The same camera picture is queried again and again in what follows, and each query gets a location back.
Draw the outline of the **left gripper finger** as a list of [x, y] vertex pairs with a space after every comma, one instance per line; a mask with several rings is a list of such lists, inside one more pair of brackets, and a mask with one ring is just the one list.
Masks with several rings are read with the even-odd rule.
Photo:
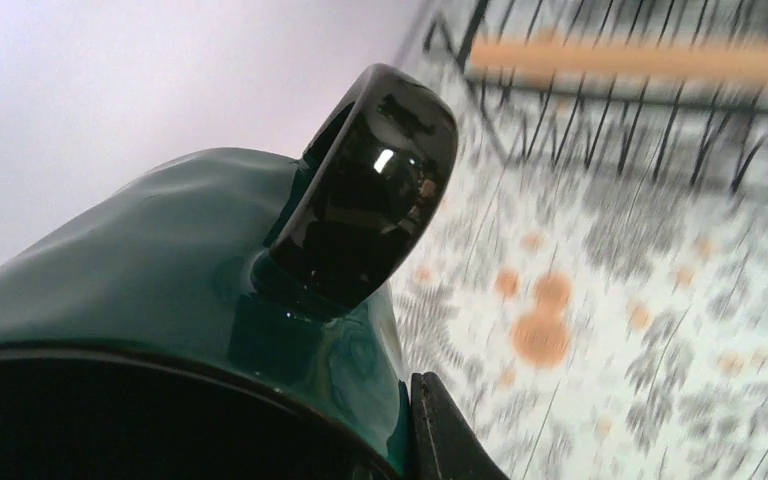
[[440, 377], [411, 376], [410, 477], [421, 480], [508, 480], [466, 422]]

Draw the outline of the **dark green mug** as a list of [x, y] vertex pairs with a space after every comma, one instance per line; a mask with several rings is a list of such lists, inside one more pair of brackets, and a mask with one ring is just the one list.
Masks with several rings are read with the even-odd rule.
[[389, 278], [458, 129], [384, 65], [296, 159], [164, 163], [0, 266], [0, 479], [402, 479]]

